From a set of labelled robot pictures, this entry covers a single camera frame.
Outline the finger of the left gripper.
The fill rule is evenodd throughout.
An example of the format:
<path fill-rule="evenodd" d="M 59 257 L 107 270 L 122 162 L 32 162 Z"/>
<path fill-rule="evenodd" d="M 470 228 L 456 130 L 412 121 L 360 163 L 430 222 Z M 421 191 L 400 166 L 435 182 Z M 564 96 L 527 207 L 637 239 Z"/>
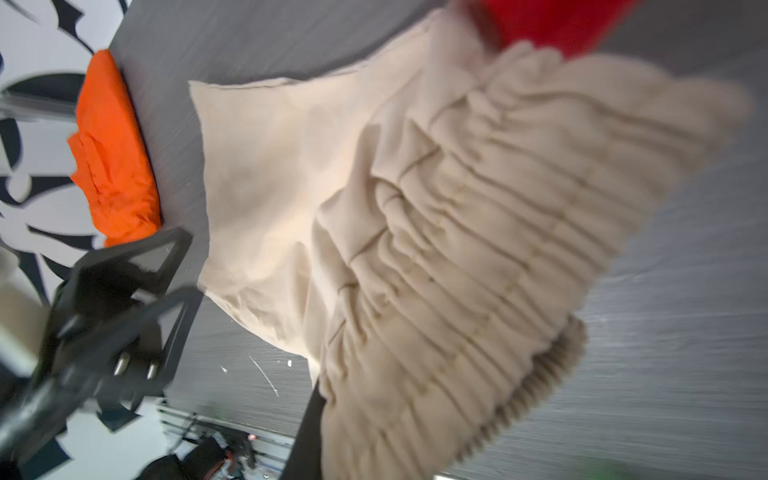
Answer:
<path fill-rule="evenodd" d="M 138 241 L 93 250 L 72 267 L 71 284 L 95 282 L 118 291 L 143 290 L 155 296 L 165 295 L 192 240 L 188 231 L 173 227 Z M 158 266 L 147 267 L 136 261 L 155 251 L 166 254 Z"/>
<path fill-rule="evenodd" d="M 175 377 L 203 294 L 179 288 L 156 301 L 133 307 L 65 348 L 62 374 L 111 384 L 168 384 Z M 130 346 L 167 313 L 178 314 L 162 350 L 129 353 Z"/>

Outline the red shorts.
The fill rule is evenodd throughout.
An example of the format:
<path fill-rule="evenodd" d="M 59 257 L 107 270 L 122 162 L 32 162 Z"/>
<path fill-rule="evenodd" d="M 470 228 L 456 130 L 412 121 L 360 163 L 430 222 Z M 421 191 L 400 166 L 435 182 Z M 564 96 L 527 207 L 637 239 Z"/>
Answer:
<path fill-rule="evenodd" d="M 571 58 L 591 51 L 636 6 L 634 0 L 481 0 L 470 14 L 490 47 L 520 41 Z"/>

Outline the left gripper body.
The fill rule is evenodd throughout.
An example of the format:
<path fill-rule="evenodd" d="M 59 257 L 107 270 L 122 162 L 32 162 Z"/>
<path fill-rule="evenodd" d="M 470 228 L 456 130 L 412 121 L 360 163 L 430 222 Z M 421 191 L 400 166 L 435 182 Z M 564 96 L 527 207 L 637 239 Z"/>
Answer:
<path fill-rule="evenodd" d="M 1 459 L 24 462 L 86 401 L 136 405 L 168 383 L 163 275 L 73 274 L 51 311 L 40 366 L 1 408 Z"/>

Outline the beige shorts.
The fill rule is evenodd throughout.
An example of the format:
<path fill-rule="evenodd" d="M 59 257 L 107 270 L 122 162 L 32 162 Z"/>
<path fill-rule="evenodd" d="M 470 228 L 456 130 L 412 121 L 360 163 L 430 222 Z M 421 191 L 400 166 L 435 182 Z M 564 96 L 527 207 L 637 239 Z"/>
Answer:
<path fill-rule="evenodd" d="M 308 81 L 189 91 L 199 285 L 308 361 L 326 479 L 429 479 L 546 400 L 591 287 L 750 110 L 624 56 L 495 51 L 461 4 Z"/>

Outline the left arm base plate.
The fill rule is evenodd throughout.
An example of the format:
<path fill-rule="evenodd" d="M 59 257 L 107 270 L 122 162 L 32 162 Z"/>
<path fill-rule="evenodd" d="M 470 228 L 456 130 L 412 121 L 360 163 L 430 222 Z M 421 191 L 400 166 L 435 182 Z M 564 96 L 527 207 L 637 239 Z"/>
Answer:
<path fill-rule="evenodd" d="M 244 440 L 228 442 L 224 437 L 213 435 L 204 437 L 183 458 L 171 453 L 154 460 L 136 479 L 245 479 L 246 471 L 255 467 L 255 453 Z"/>

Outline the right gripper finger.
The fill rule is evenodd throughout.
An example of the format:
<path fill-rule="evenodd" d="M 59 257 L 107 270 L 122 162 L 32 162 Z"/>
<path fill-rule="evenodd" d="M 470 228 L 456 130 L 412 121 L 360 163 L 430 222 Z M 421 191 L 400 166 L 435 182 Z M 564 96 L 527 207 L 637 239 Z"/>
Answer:
<path fill-rule="evenodd" d="M 322 480 L 321 420 L 326 400 L 316 384 L 294 440 L 281 480 Z"/>

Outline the orange shorts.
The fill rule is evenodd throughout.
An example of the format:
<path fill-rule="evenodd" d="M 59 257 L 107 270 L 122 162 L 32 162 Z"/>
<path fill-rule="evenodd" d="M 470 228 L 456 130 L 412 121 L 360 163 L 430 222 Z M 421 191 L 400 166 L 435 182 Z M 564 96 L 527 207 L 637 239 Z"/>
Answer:
<path fill-rule="evenodd" d="M 157 233 L 162 217 L 155 178 L 128 90 L 107 50 L 88 65 L 75 122 L 68 139 L 76 163 L 71 180 L 84 193 L 104 245 Z"/>

